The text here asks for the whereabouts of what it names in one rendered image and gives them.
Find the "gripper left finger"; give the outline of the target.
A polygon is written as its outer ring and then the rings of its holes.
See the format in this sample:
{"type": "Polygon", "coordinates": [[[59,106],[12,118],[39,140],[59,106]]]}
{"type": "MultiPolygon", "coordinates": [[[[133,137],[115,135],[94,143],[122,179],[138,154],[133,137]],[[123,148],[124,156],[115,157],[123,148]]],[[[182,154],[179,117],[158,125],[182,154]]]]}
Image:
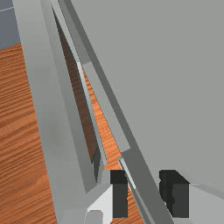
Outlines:
{"type": "Polygon", "coordinates": [[[111,224],[128,217],[128,180],[123,170],[104,170],[101,182],[89,194],[84,224],[111,224]]]}

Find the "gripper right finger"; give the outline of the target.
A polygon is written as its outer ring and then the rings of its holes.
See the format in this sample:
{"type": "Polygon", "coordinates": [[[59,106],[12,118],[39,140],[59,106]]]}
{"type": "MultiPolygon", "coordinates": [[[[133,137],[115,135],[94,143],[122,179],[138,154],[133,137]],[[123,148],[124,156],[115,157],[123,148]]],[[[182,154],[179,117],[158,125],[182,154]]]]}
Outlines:
{"type": "Polygon", "coordinates": [[[190,183],[176,170],[159,171],[159,193],[175,224],[224,224],[224,192],[190,183]]]}

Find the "grey microwave oven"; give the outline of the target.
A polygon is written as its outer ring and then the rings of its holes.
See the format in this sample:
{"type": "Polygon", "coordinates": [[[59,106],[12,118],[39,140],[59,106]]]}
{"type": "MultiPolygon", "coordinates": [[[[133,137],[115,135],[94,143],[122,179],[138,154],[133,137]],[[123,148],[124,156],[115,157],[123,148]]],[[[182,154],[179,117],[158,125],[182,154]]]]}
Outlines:
{"type": "Polygon", "coordinates": [[[102,179],[64,51],[101,105],[144,224],[175,224],[159,171],[224,193],[224,0],[13,0],[59,224],[102,179]]]}

